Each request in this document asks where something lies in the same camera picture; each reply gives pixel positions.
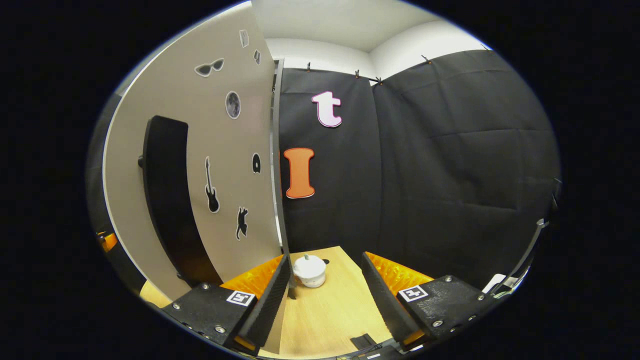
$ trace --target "white cup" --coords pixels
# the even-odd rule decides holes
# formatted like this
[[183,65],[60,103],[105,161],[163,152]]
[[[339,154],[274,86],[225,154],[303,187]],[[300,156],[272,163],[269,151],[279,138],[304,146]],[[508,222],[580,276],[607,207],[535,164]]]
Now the white cup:
[[315,256],[305,254],[293,264],[293,274],[308,288],[317,288],[324,284],[326,264]]

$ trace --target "black curtain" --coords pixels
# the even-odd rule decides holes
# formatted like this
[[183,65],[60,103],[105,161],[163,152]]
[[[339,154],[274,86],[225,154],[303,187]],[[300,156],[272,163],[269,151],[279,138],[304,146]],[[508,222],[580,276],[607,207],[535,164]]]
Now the black curtain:
[[550,122],[497,54],[463,51],[373,88],[381,251],[483,288],[513,269],[547,215],[560,164]]
[[[336,128],[311,97],[332,91]],[[316,194],[284,199],[292,252],[340,245],[371,251],[432,277],[484,288],[515,267],[560,179],[556,139],[542,105],[491,51],[416,65],[371,88],[354,75],[284,69],[282,152],[315,151]]]
[[[338,127],[325,127],[311,101],[325,91],[341,101]],[[280,94],[280,169],[282,194],[290,185],[284,151],[306,147],[311,197],[283,196],[291,252],[340,245],[354,261],[377,249],[380,221],[380,136],[369,80],[338,72],[284,69]]]

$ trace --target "wooden table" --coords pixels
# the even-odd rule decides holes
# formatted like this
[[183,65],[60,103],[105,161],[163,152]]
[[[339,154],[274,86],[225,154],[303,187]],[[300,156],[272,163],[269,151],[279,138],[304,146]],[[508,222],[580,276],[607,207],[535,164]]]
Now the wooden table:
[[[296,299],[285,300],[280,352],[261,349],[259,356],[280,359],[317,359],[358,349],[351,342],[364,334],[381,343],[391,338],[371,297],[362,271],[341,247],[306,252],[329,260],[326,280],[319,288],[298,281]],[[304,252],[291,254],[292,264]]]

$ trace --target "sticker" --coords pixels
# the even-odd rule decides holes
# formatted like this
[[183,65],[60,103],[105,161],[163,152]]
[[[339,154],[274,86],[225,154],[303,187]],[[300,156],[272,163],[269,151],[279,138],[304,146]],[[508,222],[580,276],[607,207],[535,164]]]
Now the sticker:
[[227,100],[225,101],[227,107],[227,115],[232,119],[237,119],[240,116],[240,96],[237,92],[230,91],[227,94]]
[[220,58],[210,64],[202,64],[195,67],[196,74],[202,76],[203,78],[208,78],[211,75],[211,69],[213,71],[222,70],[222,66],[225,64],[225,59]]
[[325,91],[317,94],[311,97],[311,101],[318,104],[317,113],[320,124],[326,127],[337,127],[342,123],[341,117],[333,115],[333,107],[341,104],[340,99],[333,97],[333,92]]
[[204,192],[207,194],[207,202],[209,203],[209,211],[217,213],[220,210],[220,203],[216,195],[216,188],[211,186],[211,175],[209,171],[209,157],[204,160],[205,172],[207,173],[207,184],[204,186]]
[[240,44],[242,47],[249,46],[249,33],[246,30],[240,30]]
[[244,237],[246,237],[246,230],[247,230],[247,224],[246,224],[246,215],[249,214],[249,210],[243,208],[242,206],[239,208],[238,210],[238,227],[236,228],[236,239],[238,241],[240,241],[240,232],[242,231],[242,235],[244,235]]
[[258,49],[253,52],[253,59],[256,64],[260,65],[260,51],[258,51]]
[[289,189],[287,197],[302,199],[316,193],[309,181],[309,161],[315,155],[312,149],[297,147],[286,150],[284,157],[289,160]]
[[260,173],[260,155],[256,152],[253,154],[253,158],[251,159],[251,166],[253,168],[254,174]]
[[229,298],[227,298],[227,301],[242,306],[249,306],[249,304],[251,304],[251,300],[253,300],[254,297],[254,294],[244,293],[242,291],[236,290],[231,294],[231,296],[229,296]]
[[416,285],[412,288],[404,289],[399,291],[400,295],[407,301],[411,302],[417,299],[421,299],[429,294],[424,291],[420,285]]

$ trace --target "white wall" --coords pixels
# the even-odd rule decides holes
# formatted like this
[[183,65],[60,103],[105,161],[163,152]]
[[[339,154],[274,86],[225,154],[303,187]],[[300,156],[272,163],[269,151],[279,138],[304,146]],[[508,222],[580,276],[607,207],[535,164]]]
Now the white wall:
[[251,0],[265,38],[304,38],[370,52],[438,16],[399,0]]
[[386,79],[427,59],[468,50],[483,50],[479,40],[445,20],[415,26],[370,52],[376,76]]
[[350,47],[313,40],[293,38],[266,39],[269,52],[275,60],[284,59],[285,68],[330,70],[375,78],[376,71],[369,54]]

